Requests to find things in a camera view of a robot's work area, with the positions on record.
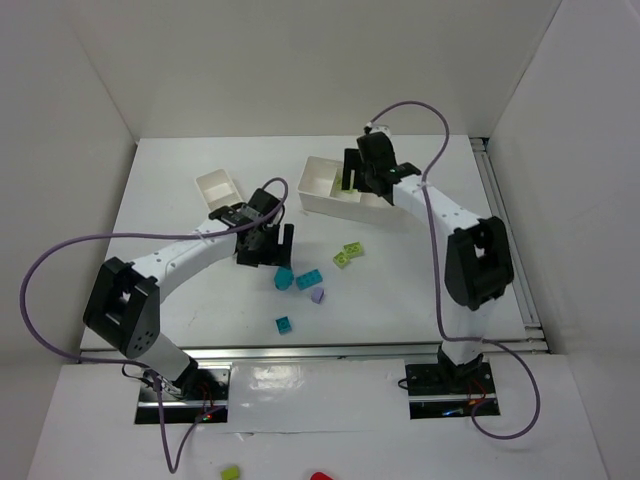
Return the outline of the turquoise round lego piece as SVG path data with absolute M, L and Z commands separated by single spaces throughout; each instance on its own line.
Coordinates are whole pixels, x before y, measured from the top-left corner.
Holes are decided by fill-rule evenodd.
M 279 291 L 288 290 L 293 284 L 295 275 L 290 268 L 279 267 L 274 275 L 274 286 Z

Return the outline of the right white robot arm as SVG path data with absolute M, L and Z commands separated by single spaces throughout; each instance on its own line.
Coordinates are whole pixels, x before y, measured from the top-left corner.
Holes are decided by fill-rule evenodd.
M 482 339 L 514 280 L 504 222 L 482 218 L 431 185 L 411 163 L 399 164 L 389 135 L 368 128 L 345 150 L 343 182 L 372 193 L 426 225 L 436 289 L 439 362 L 468 370 L 481 362 Z

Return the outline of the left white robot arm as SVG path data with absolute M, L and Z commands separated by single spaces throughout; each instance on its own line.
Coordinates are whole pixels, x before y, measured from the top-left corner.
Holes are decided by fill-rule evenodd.
M 250 200 L 212 211 L 191 233 L 147 256 L 117 257 L 100 267 L 84 324 L 126 359 L 154 371 L 180 397 L 212 378 L 160 330 L 161 305 L 181 285 L 214 263 L 287 267 L 294 227 L 281 222 L 283 200 L 263 188 Z

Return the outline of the right white divided tray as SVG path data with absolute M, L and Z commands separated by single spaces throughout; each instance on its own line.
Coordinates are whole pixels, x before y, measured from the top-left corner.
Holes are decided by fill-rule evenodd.
M 297 191 L 305 211 L 368 224 L 399 224 L 408 218 L 401 209 L 371 193 L 335 192 L 334 180 L 342 175 L 343 163 L 310 156 Z

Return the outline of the white divided tray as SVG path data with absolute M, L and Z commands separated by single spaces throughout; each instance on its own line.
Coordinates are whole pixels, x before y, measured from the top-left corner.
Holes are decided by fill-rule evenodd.
M 217 169 L 195 179 L 209 213 L 243 202 L 236 184 L 224 169 Z
M 371 193 L 335 192 L 334 180 L 342 175 L 343 163 L 310 156 L 297 191 L 305 211 L 368 224 L 399 224 L 408 218 L 401 209 Z

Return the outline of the blue 2x4 lego brick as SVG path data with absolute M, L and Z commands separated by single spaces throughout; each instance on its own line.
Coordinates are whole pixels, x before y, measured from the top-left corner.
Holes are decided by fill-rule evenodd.
M 296 286 L 304 291 L 323 282 L 323 276 L 318 269 L 311 270 L 295 278 Z

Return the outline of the purple lego brick lower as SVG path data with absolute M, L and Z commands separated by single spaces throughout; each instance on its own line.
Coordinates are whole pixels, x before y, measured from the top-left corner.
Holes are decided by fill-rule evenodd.
M 325 296 L 325 290 L 323 287 L 315 287 L 311 292 L 311 300 L 315 304 L 320 304 Z

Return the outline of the left white divided tray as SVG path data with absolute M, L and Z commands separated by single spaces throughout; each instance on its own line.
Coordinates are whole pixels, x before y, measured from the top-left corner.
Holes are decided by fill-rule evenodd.
M 195 179 L 209 213 L 243 202 L 236 184 L 224 169 L 217 169 Z

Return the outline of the turquoise 2x2 lego brick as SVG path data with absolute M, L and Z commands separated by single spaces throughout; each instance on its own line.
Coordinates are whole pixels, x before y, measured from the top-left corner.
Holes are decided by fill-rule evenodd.
M 280 335 L 288 334 L 293 330 L 291 321 L 287 316 L 276 319 L 275 325 Z

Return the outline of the green lego on front edge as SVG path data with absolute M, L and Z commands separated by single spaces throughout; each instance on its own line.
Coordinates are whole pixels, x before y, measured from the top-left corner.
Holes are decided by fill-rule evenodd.
M 237 465 L 231 465 L 220 472 L 221 480 L 239 480 L 240 469 Z

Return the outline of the red object on front edge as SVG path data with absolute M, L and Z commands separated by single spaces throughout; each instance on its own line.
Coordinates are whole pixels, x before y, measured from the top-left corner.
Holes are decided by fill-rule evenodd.
M 333 480 L 332 477 L 330 477 L 329 475 L 327 475 L 324 472 L 314 472 L 311 476 L 310 476 L 310 480 Z

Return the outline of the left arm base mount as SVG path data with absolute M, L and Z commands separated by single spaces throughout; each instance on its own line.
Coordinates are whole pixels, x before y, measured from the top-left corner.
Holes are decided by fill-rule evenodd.
M 157 394 L 153 388 L 149 373 L 126 366 L 121 374 L 139 384 L 134 423 L 136 425 L 158 425 L 160 416 Z M 181 393 L 164 379 L 162 402 L 164 418 L 167 424 L 191 424 L 201 417 L 203 424 L 224 424 L 228 421 L 229 387 L 231 367 L 229 365 L 205 365 L 199 378 L 188 393 Z

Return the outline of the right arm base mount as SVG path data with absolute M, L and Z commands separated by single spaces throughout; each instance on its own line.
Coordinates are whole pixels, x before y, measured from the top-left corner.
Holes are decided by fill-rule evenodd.
M 404 374 L 397 386 L 407 394 L 411 420 L 500 416 L 499 400 L 490 363 L 484 359 L 475 371 L 461 379 L 446 376 L 431 356 L 404 360 Z

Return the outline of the right side aluminium rail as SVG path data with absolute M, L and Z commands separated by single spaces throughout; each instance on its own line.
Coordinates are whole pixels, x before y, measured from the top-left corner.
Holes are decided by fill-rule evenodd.
M 549 346 L 539 320 L 537 308 L 508 219 L 503 195 L 500 191 L 497 176 L 488 153 L 488 138 L 470 137 L 469 141 L 487 196 L 491 216 L 501 220 L 505 243 L 508 245 L 513 277 L 511 288 L 514 292 L 519 317 L 524 327 L 524 339 L 518 341 L 520 347 L 514 347 L 514 350 L 518 349 L 519 351 L 530 353 L 548 353 Z

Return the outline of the aluminium rail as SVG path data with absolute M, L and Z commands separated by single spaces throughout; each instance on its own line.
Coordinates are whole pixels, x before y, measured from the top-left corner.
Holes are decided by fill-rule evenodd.
M 548 353 L 549 346 L 539 320 L 537 308 L 508 219 L 503 195 L 500 191 L 497 176 L 488 153 L 488 138 L 470 137 L 469 141 L 487 196 L 491 216 L 501 220 L 505 243 L 508 245 L 513 277 L 511 288 L 514 292 L 519 317 L 524 327 L 524 339 L 518 341 L 520 347 L 514 347 L 514 350 L 518 349 L 519 351 L 530 353 Z
M 266 360 L 312 358 L 408 357 L 435 355 L 439 343 L 396 343 L 329 346 L 260 346 L 186 348 L 182 352 L 196 360 Z

